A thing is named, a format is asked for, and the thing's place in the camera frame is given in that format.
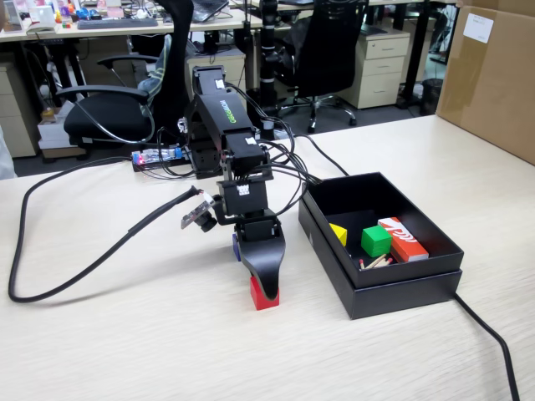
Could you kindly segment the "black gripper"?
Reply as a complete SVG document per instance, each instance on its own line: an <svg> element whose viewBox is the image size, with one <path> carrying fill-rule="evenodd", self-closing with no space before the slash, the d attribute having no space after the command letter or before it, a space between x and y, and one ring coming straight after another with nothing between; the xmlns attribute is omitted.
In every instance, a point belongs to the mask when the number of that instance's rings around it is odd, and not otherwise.
<svg viewBox="0 0 535 401"><path fill-rule="evenodd" d="M279 291L279 271L286 242L275 213L269 209L228 217L214 209L221 226L234 226L242 263L256 279L266 300L274 301Z"/></svg>

